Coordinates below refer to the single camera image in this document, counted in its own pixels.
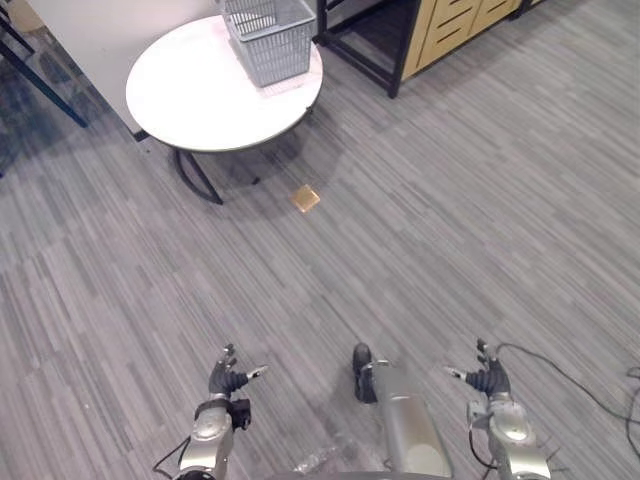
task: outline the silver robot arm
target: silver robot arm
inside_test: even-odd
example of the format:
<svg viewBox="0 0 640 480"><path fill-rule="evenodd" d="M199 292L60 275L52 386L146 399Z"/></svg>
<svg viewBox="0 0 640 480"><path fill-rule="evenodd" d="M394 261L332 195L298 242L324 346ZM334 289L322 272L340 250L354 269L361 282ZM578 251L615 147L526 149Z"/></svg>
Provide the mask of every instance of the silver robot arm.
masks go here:
<svg viewBox="0 0 640 480"><path fill-rule="evenodd" d="M247 373L231 371L235 365L233 345L225 347L224 356L209 377L209 400L196 410L189 441L180 457L176 480L225 480L227 462L233 448L233 432L246 430L251 423L249 400L231 401L231 394L250 380L262 375L266 366Z"/></svg>
<svg viewBox="0 0 640 480"><path fill-rule="evenodd" d="M478 359L483 369L467 373L447 367L456 378L487 395L486 404L474 401L467 407L470 434L483 429L489 436L489 450L501 480L548 480L551 478L545 456L537 447L536 434L525 408L511 396L509 377L495 350L478 340Z"/></svg>

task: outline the white wall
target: white wall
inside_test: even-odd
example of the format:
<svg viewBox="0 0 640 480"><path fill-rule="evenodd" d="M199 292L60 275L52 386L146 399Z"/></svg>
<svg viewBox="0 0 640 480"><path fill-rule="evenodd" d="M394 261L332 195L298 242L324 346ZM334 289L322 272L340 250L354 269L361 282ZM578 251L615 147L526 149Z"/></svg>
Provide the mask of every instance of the white wall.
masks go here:
<svg viewBox="0 0 640 480"><path fill-rule="evenodd" d="M132 132L127 76L154 40L191 20L215 15L214 0L28 0Z"/></svg>

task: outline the gray plastic basket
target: gray plastic basket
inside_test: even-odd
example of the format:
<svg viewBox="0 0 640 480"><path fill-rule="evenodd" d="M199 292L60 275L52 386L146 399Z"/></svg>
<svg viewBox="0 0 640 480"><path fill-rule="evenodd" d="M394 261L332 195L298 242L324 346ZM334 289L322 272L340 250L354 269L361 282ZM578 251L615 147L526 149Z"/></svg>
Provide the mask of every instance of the gray plastic basket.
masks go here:
<svg viewBox="0 0 640 480"><path fill-rule="evenodd" d="M258 87L309 70L315 15L304 0L225 0L222 16Z"/></svg>

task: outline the round white table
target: round white table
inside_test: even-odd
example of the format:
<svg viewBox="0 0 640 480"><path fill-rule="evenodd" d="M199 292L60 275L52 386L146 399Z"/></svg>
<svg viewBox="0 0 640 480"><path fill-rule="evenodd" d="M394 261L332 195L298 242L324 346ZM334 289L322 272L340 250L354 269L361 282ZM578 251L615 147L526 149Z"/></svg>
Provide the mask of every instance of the round white table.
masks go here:
<svg viewBox="0 0 640 480"><path fill-rule="evenodd" d="M202 198L223 201L192 152L220 153L260 145L294 127L322 86L322 59L311 45L307 73L256 87L229 43L221 16L167 33L136 60L127 80L129 111L151 136L175 147L182 180ZM184 170L191 164L207 192Z"/></svg>

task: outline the black cable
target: black cable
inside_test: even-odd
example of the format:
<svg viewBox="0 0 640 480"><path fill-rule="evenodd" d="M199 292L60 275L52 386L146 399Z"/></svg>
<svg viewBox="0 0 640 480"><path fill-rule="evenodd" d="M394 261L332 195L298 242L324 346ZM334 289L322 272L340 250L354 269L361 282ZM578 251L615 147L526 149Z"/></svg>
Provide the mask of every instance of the black cable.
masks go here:
<svg viewBox="0 0 640 480"><path fill-rule="evenodd" d="M582 390L582 392L585 395L587 395L591 400L593 400L596 403L596 405L598 405L598 407L600 407L606 413L608 413L612 417L617 418L619 420L624 420L627 441L629 442L629 446L631 447L633 452L636 454L636 457L638 457L638 460L640 460L640 448L638 448L638 446L634 443L633 439L631 438L631 425L640 425L640 420L633 418L633 410L634 410L636 401L640 396L640 387L635 390L635 392L631 397L631 404L629 405L628 415L617 413L613 411L611 408L609 408L607 405L605 405L600 399L598 399L593 393L591 393L584 385L582 385L580 382L578 382L573 377L571 377L568 373L562 370L555 362L553 362L552 360L549 360L547 357L540 355L539 353L532 352L531 350L521 347L520 345L516 345L514 343L508 343L508 342L503 342L496 347L496 357L498 356L498 354L500 353L500 350L503 347L513 348L514 350L519 350L523 353L526 353L527 355L537 358L538 360L542 360L544 363L549 365L553 370L559 373L562 377L564 377L573 385L575 385L580 390ZM627 370L627 377L640 380L640 367L632 367L629 370Z"/></svg>
<svg viewBox="0 0 640 480"><path fill-rule="evenodd" d="M629 370L627 370L627 377L640 380L640 367L632 367ZM638 400L639 395L640 395L640 387L636 388L636 391L633 392L633 396L631 397L631 405L629 405L629 415L627 415L627 418L624 421L624 430L627 435L627 441L629 442L629 445L631 445L633 452L636 454L638 458L640 458L640 449L631 438L631 423L632 423L631 417L633 415L633 409L636 405L636 400Z"/></svg>
<svg viewBox="0 0 640 480"><path fill-rule="evenodd" d="M182 443L180 443L180 445L178 445L176 448L174 448L169 453L167 453L164 457L162 457L162 459L160 459L160 461L153 466L151 471L153 473L159 473L160 475L164 476L165 478L168 478L169 480L172 480L173 477L171 475L169 475L167 472L165 472L164 470L162 470L160 468L160 465L162 465L167 458L169 458L171 455L173 455L178 450L180 450L180 448L182 448L182 452L180 452L180 458L182 459L182 454L184 453L185 449L187 448L187 445L189 445L189 440L191 440L191 437L185 438L182 441Z"/></svg>
<svg viewBox="0 0 640 480"><path fill-rule="evenodd" d="M473 453L473 456L476 457L476 460L478 460L478 462L486 467L488 470L497 470L498 467L495 465L491 465L490 463L484 461L482 458L480 458L480 455L478 455L478 452L476 452L476 447L473 445L473 425L469 425L469 448L471 449L471 453Z"/></svg>

